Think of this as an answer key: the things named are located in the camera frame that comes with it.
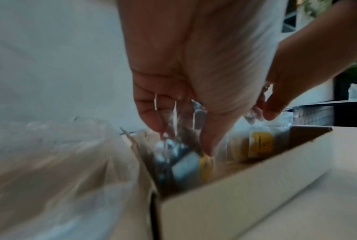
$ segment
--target white cardboard box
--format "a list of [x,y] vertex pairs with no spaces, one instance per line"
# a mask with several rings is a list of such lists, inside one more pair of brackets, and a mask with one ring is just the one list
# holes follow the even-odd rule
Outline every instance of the white cardboard box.
[[332,128],[294,126],[290,136],[289,150],[210,184],[167,198],[154,187],[155,240],[231,240],[331,168]]

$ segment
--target fingernail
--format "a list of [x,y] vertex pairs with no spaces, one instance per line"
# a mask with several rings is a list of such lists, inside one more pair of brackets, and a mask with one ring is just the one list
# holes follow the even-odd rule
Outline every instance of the fingernail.
[[280,115],[280,113],[275,111],[267,111],[264,113],[264,118],[268,121],[274,120]]

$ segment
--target cardboard box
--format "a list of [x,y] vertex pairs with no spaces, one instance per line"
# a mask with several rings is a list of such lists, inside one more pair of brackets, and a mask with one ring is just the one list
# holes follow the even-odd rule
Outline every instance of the cardboard box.
[[293,126],[290,148],[279,155],[184,193],[163,197],[153,187],[154,238],[234,239],[331,168],[332,140],[332,128]]

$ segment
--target table surface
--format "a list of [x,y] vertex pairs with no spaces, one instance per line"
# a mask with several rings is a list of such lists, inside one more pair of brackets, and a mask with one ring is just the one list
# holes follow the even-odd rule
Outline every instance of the table surface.
[[[334,168],[236,240],[357,240],[357,128],[334,131]],[[135,194],[111,239],[151,239],[147,194]]]

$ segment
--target yellow label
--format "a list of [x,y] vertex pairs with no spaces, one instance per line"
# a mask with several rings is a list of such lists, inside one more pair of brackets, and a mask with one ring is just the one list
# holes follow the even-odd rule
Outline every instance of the yellow label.
[[273,137],[269,132],[254,132],[252,134],[253,144],[251,151],[254,153],[273,153]]
[[202,182],[207,182],[214,171],[214,160],[205,155],[199,160],[199,169],[201,172],[201,180]]

